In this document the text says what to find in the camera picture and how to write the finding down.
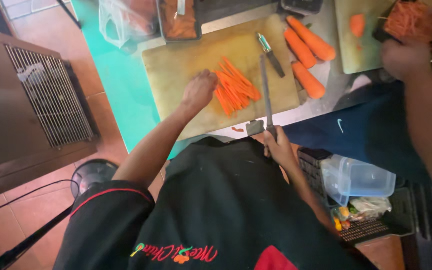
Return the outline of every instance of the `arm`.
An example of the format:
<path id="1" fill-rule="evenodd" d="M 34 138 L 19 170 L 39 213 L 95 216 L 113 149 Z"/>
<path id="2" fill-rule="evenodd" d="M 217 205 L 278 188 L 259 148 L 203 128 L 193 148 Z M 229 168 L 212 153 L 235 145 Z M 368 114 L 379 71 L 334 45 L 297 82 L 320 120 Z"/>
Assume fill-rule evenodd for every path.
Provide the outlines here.
<path id="1" fill-rule="evenodd" d="M 333 222 L 329 219 L 327 212 L 321 206 L 318 198 L 315 196 L 308 182 L 304 178 L 296 157 L 293 154 L 290 141 L 286 137 L 281 126 L 276 126 L 277 142 L 270 132 L 264 131 L 264 155 L 272 156 L 273 159 L 283 167 L 286 172 L 291 186 L 296 190 L 299 197 L 305 201 L 316 215 L 319 222 L 326 229 L 336 236 L 339 236 Z"/>
<path id="2" fill-rule="evenodd" d="M 432 179 L 432 66 L 427 45 L 413 40 L 386 41 L 385 69 L 405 84 L 406 121 L 411 142 Z"/>
<path id="3" fill-rule="evenodd" d="M 197 74 L 184 89 L 178 108 L 134 147 L 113 180 L 132 181 L 148 188 L 184 127 L 212 100 L 217 83 L 216 74 L 207 69 Z"/>

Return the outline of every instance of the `knife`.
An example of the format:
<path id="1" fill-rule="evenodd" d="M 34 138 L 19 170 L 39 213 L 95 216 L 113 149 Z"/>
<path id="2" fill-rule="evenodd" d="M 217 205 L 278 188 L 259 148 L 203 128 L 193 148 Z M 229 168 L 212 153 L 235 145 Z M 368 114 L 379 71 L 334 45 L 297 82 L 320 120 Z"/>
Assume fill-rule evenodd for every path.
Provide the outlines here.
<path id="1" fill-rule="evenodd" d="M 269 100 L 269 87 L 268 77 L 266 75 L 266 63 L 265 56 L 261 54 L 259 56 L 259 67 L 261 69 L 262 78 L 262 91 L 264 93 L 264 104 L 266 106 L 266 130 L 273 135 L 274 140 L 277 141 L 278 137 L 276 134 L 276 128 L 273 126 L 273 112 L 271 111 L 271 101 Z"/>
<path id="2" fill-rule="evenodd" d="M 262 46 L 262 50 L 266 54 L 266 56 L 269 59 L 269 62 L 273 65 L 274 69 L 278 73 L 278 75 L 282 78 L 285 76 L 285 73 L 283 71 L 283 68 L 281 68 L 281 64 L 279 64 L 278 59 L 276 58 L 273 50 L 271 49 L 271 46 L 269 46 L 269 43 L 266 41 L 266 38 L 264 35 L 256 32 L 256 39 L 259 41 L 259 43 Z"/>

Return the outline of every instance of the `knife handle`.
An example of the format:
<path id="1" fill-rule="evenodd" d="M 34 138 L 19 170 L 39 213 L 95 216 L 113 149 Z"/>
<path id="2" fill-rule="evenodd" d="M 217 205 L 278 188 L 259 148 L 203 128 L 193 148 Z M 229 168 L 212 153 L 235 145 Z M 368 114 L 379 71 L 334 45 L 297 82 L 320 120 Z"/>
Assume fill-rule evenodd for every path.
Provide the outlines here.
<path id="1" fill-rule="evenodd" d="M 271 135 L 274 137 L 274 140 L 277 142 L 278 141 L 278 134 L 276 133 L 276 128 L 273 125 L 267 125 L 266 126 L 266 130 L 269 131 L 269 133 L 271 133 Z"/>
<path id="2" fill-rule="evenodd" d="M 279 63 L 278 59 L 276 58 L 274 52 L 271 50 L 268 53 L 266 53 L 266 56 L 269 59 L 269 62 L 271 62 L 271 65 L 273 65 L 274 69 L 276 70 L 279 77 L 284 77 L 285 73 L 283 71 L 283 68 L 281 67 L 281 64 Z"/>

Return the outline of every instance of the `nike logo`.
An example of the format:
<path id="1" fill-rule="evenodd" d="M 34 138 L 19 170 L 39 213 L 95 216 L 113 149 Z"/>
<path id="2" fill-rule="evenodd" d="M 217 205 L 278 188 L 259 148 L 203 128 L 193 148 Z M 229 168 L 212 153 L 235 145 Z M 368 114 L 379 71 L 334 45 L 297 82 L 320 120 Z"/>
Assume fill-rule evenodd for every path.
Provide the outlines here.
<path id="1" fill-rule="evenodd" d="M 337 125 L 339 126 L 339 129 L 341 129 L 341 133 L 344 134 L 343 128 L 341 127 L 341 121 L 343 121 L 343 120 L 338 119 L 338 120 L 337 120 Z"/>

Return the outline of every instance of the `cutting board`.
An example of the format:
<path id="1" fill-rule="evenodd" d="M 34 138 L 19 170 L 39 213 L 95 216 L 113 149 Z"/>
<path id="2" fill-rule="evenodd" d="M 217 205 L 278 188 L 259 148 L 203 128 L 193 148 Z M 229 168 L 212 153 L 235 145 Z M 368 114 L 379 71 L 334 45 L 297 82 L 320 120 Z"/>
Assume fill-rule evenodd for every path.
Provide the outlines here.
<path id="1" fill-rule="evenodd" d="M 291 71 L 290 52 L 283 30 L 285 25 L 279 15 L 245 22 L 219 31 L 203 34 L 200 40 L 169 43 L 142 52 L 142 60 L 153 92 L 161 120 L 168 117 L 183 98 L 185 86 L 199 71 L 220 70 L 221 57 L 227 57 L 248 80 L 263 94 L 259 55 L 263 52 L 255 32 L 266 37 L 286 74 L 280 78 L 266 58 L 269 96 L 273 114 L 299 106 L 298 90 Z M 261 98 L 228 118 L 216 96 L 189 122 L 178 140 L 191 138 L 221 128 L 240 124 L 265 116 L 265 102 Z"/>
<path id="2" fill-rule="evenodd" d="M 381 42 L 372 37 L 378 17 L 387 11 L 394 0 L 336 0 L 336 20 L 338 28 L 343 70 L 346 74 L 372 70 L 383 66 L 380 50 Z M 432 6 L 432 0 L 425 0 Z M 363 13 L 366 18 L 364 35 L 360 39 L 350 30 L 350 17 Z"/>

